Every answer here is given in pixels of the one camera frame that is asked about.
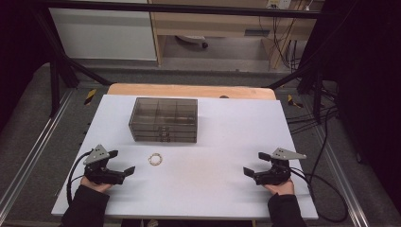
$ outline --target white panel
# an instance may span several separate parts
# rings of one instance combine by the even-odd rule
[[[86,9],[50,9],[50,12],[65,52],[71,58],[156,60],[148,12]]]
[[[106,215],[116,218],[262,219],[269,216],[270,192],[243,174],[270,169],[258,152],[295,150],[280,101],[198,98],[198,142],[135,142],[129,121],[136,96],[104,96],[78,157],[102,144],[117,149],[108,168],[136,166],[123,185],[111,190]],[[160,153],[159,166],[148,163]],[[298,160],[290,165],[301,168]],[[78,165],[74,176],[82,174]],[[306,183],[292,176],[304,218],[317,218]],[[72,192],[78,187],[73,183]],[[62,215],[68,207],[65,184],[53,208]]]

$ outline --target person's hand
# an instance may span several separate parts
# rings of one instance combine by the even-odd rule
[[[279,196],[294,195],[294,183],[292,182],[291,178],[289,178],[286,182],[280,183],[278,185],[265,184],[263,186],[268,189],[273,195],[277,193]]]
[[[107,183],[102,183],[102,184],[97,184],[89,181],[85,176],[82,177],[80,180],[80,184],[87,186],[91,189],[94,189],[95,191],[98,191],[100,193],[105,193],[109,188],[111,188],[113,185],[112,184],[107,184]]]

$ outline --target electrical outlet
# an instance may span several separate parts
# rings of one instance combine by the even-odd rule
[[[276,6],[278,8],[279,5],[280,5],[280,0],[269,0],[268,4],[266,5],[266,8],[271,9],[271,8],[273,8],[273,6]]]
[[[281,0],[280,3],[277,5],[279,9],[288,9],[291,0]]]

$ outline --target ring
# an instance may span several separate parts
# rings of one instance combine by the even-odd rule
[[[153,162],[151,161],[151,159],[152,159],[153,157],[155,157],[155,156],[159,157],[159,161],[156,162],[156,163],[153,163]],[[150,157],[148,158],[148,160],[149,160],[149,163],[150,163],[152,166],[158,166],[158,165],[163,161],[163,158],[162,158],[162,155],[160,155],[160,153],[154,153],[154,154],[150,155]]]

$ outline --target metal bracket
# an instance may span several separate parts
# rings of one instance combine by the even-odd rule
[[[306,155],[284,148],[277,148],[271,155],[271,158],[279,160],[306,159]]]
[[[96,148],[92,150],[91,154],[83,162],[83,164],[89,165],[108,158],[110,158],[109,152],[107,152],[107,150],[103,148],[103,146],[97,145]]]

